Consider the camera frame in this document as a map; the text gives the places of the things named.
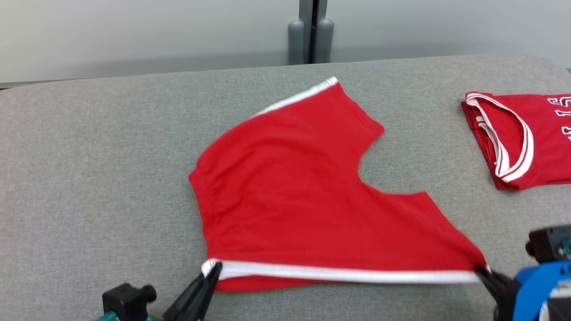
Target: red fabric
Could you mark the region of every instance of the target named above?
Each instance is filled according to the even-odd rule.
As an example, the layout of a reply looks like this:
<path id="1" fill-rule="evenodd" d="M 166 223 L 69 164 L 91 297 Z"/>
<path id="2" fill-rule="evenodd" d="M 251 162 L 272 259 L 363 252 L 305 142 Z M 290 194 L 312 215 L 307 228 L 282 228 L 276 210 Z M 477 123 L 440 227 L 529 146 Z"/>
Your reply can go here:
<path id="1" fill-rule="evenodd" d="M 482 112 L 462 102 L 468 124 L 499 190 L 524 190 L 544 184 L 571 183 L 571 94 L 494 96 L 471 91 L 467 93 L 467 98 L 474 93 L 493 100 L 476 98 L 508 152 L 509 166 L 517 170 L 517 160 L 522 153 L 531 162 L 529 169 L 514 180 L 506 182 L 502 179 L 506 175 L 496 175 L 495 163 L 501 162 L 501 156 L 496 155 L 492 139 L 476 120 L 482 116 Z M 498 107 L 494 101 L 509 108 L 512 113 Z M 524 127 L 516 115 L 529 127 L 530 133 L 524 133 Z M 528 140 L 532 137 L 533 146 L 523 144 L 524 136 Z"/>
<path id="2" fill-rule="evenodd" d="M 360 158 L 383 131 L 337 83 L 223 134 L 189 176 L 208 257 L 378 271 L 485 266 L 426 192 L 389 194 L 361 181 Z M 307 283 L 315 281 L 247 276 L 217 289 Z"/>

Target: gray fabric surface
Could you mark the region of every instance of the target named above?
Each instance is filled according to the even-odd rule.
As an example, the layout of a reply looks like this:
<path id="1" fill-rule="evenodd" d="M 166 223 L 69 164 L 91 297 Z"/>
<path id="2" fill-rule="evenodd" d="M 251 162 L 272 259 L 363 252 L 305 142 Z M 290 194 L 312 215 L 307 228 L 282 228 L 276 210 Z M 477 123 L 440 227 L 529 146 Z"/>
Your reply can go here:
<path id="1" fill-rule="evenodd" d="M 402 59 L 43 83 L 0 92 L 2 320 L 90 320 L 101 294 L 153 284 L 155 317 L 200 270 L 206 245 L 187 180 L 220 134 L 336 76 L 386 133 L 360 175 L 425 189 L 513 274 L 529 230 L 569 222 L 571 185 L 495 189 L 463 112 L 466 91 L 571 92 L 571 75 L 524 55 Z M 411 249 L 410 254 L 422 251 Z M 321 284 L 216 293 L 207 320 L 491 320 L 479 284 Z"/>

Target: white wall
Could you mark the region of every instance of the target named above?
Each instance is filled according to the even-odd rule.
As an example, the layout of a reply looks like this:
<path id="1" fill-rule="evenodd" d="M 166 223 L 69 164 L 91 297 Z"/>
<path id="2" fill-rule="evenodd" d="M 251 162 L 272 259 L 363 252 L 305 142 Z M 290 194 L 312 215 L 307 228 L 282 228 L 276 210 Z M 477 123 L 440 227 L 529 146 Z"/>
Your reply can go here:
<path id="1" fill-rule="evenodd" d="M 0 83 L 287 64 L 298 0 L 4 0 Z"/>
<path id="2" fill-rule="evenodd" d="M 328 0 L 331 62 L 525 53 L 571 68 L 571 0 Z"/>

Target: white neckline trim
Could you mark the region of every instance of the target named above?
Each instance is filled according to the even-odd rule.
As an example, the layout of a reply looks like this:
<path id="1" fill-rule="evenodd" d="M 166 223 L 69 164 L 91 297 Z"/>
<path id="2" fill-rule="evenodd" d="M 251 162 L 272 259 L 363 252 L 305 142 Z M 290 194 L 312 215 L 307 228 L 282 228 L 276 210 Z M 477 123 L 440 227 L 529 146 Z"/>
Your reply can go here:
<path id="1" fill-rule="evenodd" d="M 522 125 L 522 128 L 524 129 L 524 141 L 522 144 L 520 156 L 517 162 L 512 167 L 509 167 L 508 152 L 506 151 L 504 145 L 501 143 L 496 131 L 494 130 L 494 127 L 492 126 L 491 121 L 486 115 L 486 112 L 482 109 L 476 98 L 485 99 L 488 102 L 494 104 L 496 107 L 509 111 L 517 118 L 517 120 Z M 496 176 L 506 183 L 522 177 L 529 170 L 533 160 L 533 151 L 534 151 L 533 134 L 529 126 L 513 110 L 507 108 L 497 100 L 488 97 L 486 95 L 480 93 L 467 94 L 466 103 L 480 110 L 485 125 L 479 123 L 479 126 L 484 128 L 484 130 L 486 130 L 486 132 L 488 133 L 488 137 L 490 137 L 492 142 L 495 141 L 494 148 L 496 148 L 496 145 L 498 146 L 499 151 L 496 150 L 496 170 L 495 170 Z"/>
<path id="2" fill-rule="evenodd" d="M 291 104 L 296 103 L 298 101 L 302 101 L 303 99 L 314 96 L 314 95 L 324 91 L 325 89 L 334 86 L 338 82 L 339 81 L 337 80 L 337 78 L 330 77 L 330 78 L 326 79 L 324 82 L 320 83 L 319 85 L 315 85 L 306 91 L 302 91 L 302 92 L 300 92 L 296 95 L 293 95 L 289 98 L 286 98 L 282 101 L 278 101 L 274 104 L 269 105 L 268 107 L 264 108 L 262 111 L 255 114 L 254 117 L 268 113 L 268 112 L 276 110 L 276 109 L 280 109 L 282 107 L 285 107 L 287 105 L 291 105 Z"/>
<path id="3" fill-rule="evenodd" d="M 219 260 L 215 258 L 207 259 L 202 264 L 202 274 L 208 275 L 216 262 L 222 262 L 219 280 L 258 275 L 276 278 L 358 283 L 452 284 L 478 283 L 480 281 L 476 273 L 461 270 L 373 271 Z"/>

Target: red jersey with white lettering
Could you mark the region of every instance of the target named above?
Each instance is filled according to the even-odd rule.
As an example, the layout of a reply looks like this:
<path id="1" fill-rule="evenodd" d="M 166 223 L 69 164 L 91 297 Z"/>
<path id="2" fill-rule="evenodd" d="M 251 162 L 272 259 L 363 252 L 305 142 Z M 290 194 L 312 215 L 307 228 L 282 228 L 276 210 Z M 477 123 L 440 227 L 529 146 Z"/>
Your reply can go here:
<path id="1" fill-rule="evenodd" d="M 462 107 L 498 189 L 571 183 L 571 94 L 471 91 Z"/>
<path id="2" fill-rule="evenodd" d="M 217 288 L 314 282 L 478 282 L 480 250 L 426 192 L 384 193 L 358 173 L 383 133 L 337 79 L 264 109 L 217 139 L 189 179 Z"/>

